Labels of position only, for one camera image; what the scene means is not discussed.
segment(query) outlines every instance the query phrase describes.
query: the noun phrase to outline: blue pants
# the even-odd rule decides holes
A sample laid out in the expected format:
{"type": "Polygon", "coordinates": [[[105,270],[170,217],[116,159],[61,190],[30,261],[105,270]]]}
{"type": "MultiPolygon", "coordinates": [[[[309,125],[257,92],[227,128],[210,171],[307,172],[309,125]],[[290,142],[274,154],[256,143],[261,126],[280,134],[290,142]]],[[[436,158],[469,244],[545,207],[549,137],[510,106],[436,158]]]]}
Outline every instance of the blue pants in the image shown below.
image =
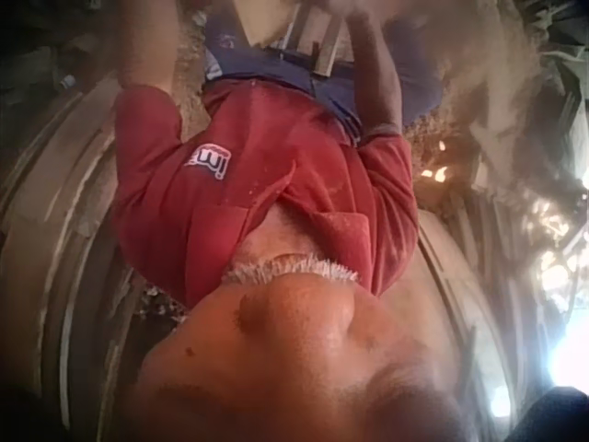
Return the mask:
{"type": "MultiPolygon", "coordinates": [[[[305,91],[329,109],[354,140],[362,136],[353,92],[353,64],[336,63],[331,77],[312,73],[311,59],[298,52],[250,48],[225,15],[209,17],[205,29],[205,87],[222,78],[263,78],[305,91]]],[[[385,38],[397,67],[403,95],[403,124],[413,123],[440,104],[442,85],[428,64],[414,29],[404,21],[388,24],[385,38]]]]}

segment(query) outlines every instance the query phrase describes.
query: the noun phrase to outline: cheek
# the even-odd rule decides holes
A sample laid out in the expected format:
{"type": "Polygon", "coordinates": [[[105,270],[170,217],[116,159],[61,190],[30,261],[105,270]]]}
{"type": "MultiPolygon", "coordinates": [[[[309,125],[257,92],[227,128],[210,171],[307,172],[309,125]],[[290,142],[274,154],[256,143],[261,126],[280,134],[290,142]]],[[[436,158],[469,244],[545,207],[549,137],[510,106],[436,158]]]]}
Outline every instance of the cheek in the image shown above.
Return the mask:
{"type": "Polygon", "coordinates": [[[403,331],[385,305],[364,293],[356,296],[350,334],[365,350],[386,359],[407,358],[418,351],[417,343],[403,331]]]}
{"type": "Polygon", "coordinates": [[[162,378],[186,377],[188,371],[209,371],[210,365],[225,364],[243,345],[235,312],[241,294],[217,290],[204,299],[145,359],[144,368],[162,378]]]}

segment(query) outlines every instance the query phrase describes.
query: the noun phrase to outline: dust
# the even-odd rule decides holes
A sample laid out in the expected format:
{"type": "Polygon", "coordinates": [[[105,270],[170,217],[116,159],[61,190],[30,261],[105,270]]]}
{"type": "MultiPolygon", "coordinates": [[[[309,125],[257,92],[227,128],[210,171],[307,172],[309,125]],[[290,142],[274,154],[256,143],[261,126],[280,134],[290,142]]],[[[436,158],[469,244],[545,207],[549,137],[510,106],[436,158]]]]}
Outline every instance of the dust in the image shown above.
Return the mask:
{"type": "Polygon", "coordinates": [[[422,33],[445,85],[440,107],[406,132],[419,177],[441,153],[440,140],[470,139],[511,180],[516,141],[539,89],[537,44],[511,0],[456,1],[422,33]]]}

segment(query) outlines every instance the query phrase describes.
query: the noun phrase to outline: man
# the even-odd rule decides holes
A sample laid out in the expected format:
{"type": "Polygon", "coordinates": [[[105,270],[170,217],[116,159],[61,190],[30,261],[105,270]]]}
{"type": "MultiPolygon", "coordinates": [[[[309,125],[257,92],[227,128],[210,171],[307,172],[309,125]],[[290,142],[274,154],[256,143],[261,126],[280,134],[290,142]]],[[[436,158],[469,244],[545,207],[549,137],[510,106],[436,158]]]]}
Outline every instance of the man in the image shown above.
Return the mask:
{"type": "Polygon", "coordinates": [[[114,218],[129,262],[192,308],[130,396],[147,440],[457,441],[425,350],[380,305],[416,245],[410,147],[380,22],[341,9],[363,138],[305,91],[217,79],[188,143],[169,96],[175,0],[126,0],[114,218]]]}

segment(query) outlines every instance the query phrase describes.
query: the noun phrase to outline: bright light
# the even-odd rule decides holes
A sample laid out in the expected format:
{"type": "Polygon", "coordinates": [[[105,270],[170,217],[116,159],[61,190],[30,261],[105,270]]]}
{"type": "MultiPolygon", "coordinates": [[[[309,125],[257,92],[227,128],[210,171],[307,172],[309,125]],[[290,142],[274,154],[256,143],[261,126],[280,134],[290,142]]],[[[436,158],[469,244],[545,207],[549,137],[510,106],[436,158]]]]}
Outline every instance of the bright light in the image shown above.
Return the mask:
{"type": "Polygon", "coordinates": [[[540,280],[542,288],[549,291],[566,285],[569,282],[569,273],[563,266],[555,265],[542,272],[540,280]]]}
{"type": "Polygon", "coordinates": [[[495,417],[509,417],[512,413],[512,402],[507,387],[499,387],[493,392],[491,413],[495,417]]]}
{"type": "Polygon", "coordinates": [[[550,265],[552,265],[553,262],[554,252],[547,251],[542,255],[542,258],[540,258],[540,270],[542,270],[542,272],[545,272],[550,267],[550,265]]]}
{"type": "Polygon", "coordinates": [[[567,327],[566,335],[550,358],[550,375],[560,387],[575,387],[589,393],[589,310],[582,310],[567,327]]]}
{"type": "Polygon", "coordinates": [[[435,172],[435,180],[438,182],[444,182],[445,181],[445,172],[448,170],[448,168],[441,168],[439,169],[437,172],[435,172]]]}
{"type": "Polygon", "coordinates": [[[571,270],[576,269],[584,269],[589,266],[589,247],[585,247],[581,253],[577,255],[572,255],[567,260],[567,265],[571,270]]]}

